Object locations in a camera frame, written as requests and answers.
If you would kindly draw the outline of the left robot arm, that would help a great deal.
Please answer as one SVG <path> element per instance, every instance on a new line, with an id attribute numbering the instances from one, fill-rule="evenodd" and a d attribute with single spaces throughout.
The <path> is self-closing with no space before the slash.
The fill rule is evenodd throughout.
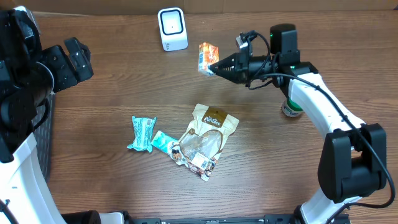
<path id="1" fill-rule="evenodd" d="M 48 119 L 50 95 L 93 76 L 90 51 L 76 38 L 44 49 L 25 7 L 1 11 L 1 222 L 128 223 L 125 212 L 62 214 L 39 164 L 35 130 Z"/>

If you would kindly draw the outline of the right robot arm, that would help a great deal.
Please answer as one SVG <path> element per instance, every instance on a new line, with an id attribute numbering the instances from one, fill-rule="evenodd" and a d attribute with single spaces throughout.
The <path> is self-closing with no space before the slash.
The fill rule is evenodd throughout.
<path id="1" fill-rule="evenodd" d="M 300 58 L 293 24 L 272 26 L 264 38 L 267 53 L 254 56 L 252 30 L 236 38 L 238 52 L 212 63 L 217 76 L 247 87 L 255 80 L 274 85 L 285 95 L 282 111 L 296 117 L 306 114 L 323 137 L 318 165 L 319 189 L 291 214 L 272 214 L 264 223 L 348 223 L 344 210 L 363 205 L 362 199 L 390 187 L 396 189 L 387 169 L 386 132 L 379 124 L 366 124 L 351 113 L 327 88 L 310 62 Z"/>

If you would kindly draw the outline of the brown snack pouch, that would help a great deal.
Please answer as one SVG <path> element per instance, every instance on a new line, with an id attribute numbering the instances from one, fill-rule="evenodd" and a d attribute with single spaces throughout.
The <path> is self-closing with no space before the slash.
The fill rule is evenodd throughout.
<path id="1" fill-rule="evenodd" d="M 176 143 L 169 144 L 169 150 L 176 164 L 186 166 L 207 181 L 239 119 L 224 110 L 202 104 L 195 106 L 192 116 L 185 133 Z"/>

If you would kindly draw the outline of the green capped bottle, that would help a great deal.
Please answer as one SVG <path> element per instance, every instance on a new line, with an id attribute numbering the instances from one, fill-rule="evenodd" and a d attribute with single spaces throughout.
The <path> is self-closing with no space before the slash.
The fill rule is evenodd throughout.
<path id="1" fill-rule="evenodd" d="M 283 114 L 291 118 L 298 117 L 303 113 L 303 109 L 299 107 L 298 104 L 294 103 L 290 98 L 286 98 L 286 100 L 282 103 L 281 110 Z"/>

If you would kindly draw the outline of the teal tissue pack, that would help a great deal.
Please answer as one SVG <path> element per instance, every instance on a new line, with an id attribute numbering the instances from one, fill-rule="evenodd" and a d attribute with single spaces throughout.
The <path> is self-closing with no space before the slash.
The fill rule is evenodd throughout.
<path id="1" fill-rule="evenodd" d="M 172 148 L 174 145 L 176 145 L 177 140 L 168 136 L 162 131 L 157 131 L 150 143 L 158 150 L 170 156 L 172 153 Z"/>

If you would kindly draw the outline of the teal snack bar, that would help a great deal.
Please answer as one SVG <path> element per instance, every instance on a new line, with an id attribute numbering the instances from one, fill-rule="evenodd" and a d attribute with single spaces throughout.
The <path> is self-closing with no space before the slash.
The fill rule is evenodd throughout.
<path id="1" fill-rule="evenodd" d="M 134 140 L 127 146 L 128 149 L 136 151 L 152 152 L 153 146 L 151 139 L 157 118 L 137 118 L 132 116 L 132 125 L 134 130 Z"/>

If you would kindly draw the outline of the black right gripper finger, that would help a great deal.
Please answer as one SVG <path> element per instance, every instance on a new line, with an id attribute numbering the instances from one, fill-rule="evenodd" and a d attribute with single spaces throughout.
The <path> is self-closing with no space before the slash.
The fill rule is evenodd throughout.
<path id="1" fill-rule="evenodd" d="M 210 70 L 231 70 L 236 66 L 236 57 L 238 53 L 233 53 L 230 56 L 213 63 L 209 66 Z"/>
<path id="2" fill-rule="evenodd" d="M 238 83 L 238 78 L 236 77 L 236 73 L 234 69 L 224 69 L 224 68 L 210 68 L 210 70 L 217 76 L 224 78 L 230 82 Z"/>

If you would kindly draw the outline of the orange tissue pack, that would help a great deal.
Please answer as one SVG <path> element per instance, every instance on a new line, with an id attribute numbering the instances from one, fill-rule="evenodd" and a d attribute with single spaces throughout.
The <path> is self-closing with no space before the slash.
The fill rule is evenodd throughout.
<path id="1" fill-rule="evenodd" d="M 217 46 L 204 42 L 199 45 L 198 71 L 204 75 L 213 76 L 210 66 L 219 61 Z"/>

